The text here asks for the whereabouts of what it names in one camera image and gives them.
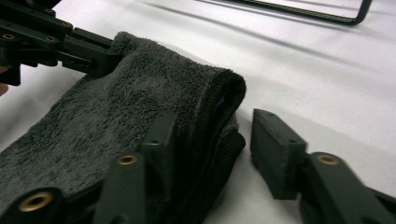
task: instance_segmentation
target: terry cloth fabric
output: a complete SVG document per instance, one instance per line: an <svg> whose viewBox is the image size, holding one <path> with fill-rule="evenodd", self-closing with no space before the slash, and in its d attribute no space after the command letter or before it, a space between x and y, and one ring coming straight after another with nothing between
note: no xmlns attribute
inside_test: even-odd
<svg viewBox="0 0 396 224"><path fill-rule="evenodd" d="M244 79L127 33L112 49L124 57L111 74L85 76L0 154L1 213L32 189L70 196L100 181L116 155L136 149L158 113L174 110L173 193L169 202L148 202L149 221L203 222L245 146L234 116Z"/></svg>

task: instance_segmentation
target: white surface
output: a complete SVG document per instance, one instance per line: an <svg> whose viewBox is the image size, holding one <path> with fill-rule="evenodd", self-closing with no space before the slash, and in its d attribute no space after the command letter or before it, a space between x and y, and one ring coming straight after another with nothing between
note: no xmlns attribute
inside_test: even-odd
<svg viewBox="0 0 396 224"><path fill-rule="evenodd" d="M273 2L347 16L360 4ZM302 223L297 203L274 201L249 161L253 108L278 114L309 143L309 152L340 156L367 186L396 196L393 1L374 1L357 27L194 0L63 0L55 10L77 27L109 38L127 31L245 78L247 96L237 116L247 146L205 223ZM0 97L0 150L82 77L61 66L22 72L22 85Z"/></svg>

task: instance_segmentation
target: towel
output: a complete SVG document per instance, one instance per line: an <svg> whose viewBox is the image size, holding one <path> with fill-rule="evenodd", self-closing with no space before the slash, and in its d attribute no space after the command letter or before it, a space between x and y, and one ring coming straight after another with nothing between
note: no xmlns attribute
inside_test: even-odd
<svg viewBox="0 0 396 224"><path fill-rule="evenodd" d="M78 81L27 134L0 154L0 213L43 187L72 196L133 152L157 114L177 113L171 200L148 201L149 223L202 223L245 140L234 112L246 93L231 70L198 64L151 40L119 33L123 59L105 77Z"/></svg>

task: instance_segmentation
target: dark gray cloth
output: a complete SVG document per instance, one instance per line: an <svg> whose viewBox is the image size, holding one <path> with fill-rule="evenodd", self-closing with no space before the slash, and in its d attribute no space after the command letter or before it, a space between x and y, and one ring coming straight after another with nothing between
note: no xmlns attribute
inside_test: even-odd
<svg viewBox="0 0 396 224"><path fill-rule="evenodd" d="M111 74L85 76L30 131L0 154L0 213L26 191L72 195L101 180L112 158L136 149L156 115L177 112L172 200L148 202L150 223L201 223L245 145L234 112L246 85L153 41L119 33Z"/></svg>

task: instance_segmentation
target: folded towel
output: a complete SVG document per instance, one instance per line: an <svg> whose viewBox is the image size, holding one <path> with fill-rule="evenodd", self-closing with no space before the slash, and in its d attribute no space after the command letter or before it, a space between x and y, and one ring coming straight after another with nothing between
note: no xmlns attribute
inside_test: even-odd
<svg viewBox="0 0 396 224"><path fill-rule="evenodd" d="M202 223L245 145L234 112L246 85L230 70L201 65L153 41L119 33L113 73L85 76L30 131L0 154L0 213L23 193L65 195L104 178L132 152L158 113L177 113L177 161L169 202L150 199L150 223Z"/></svg>

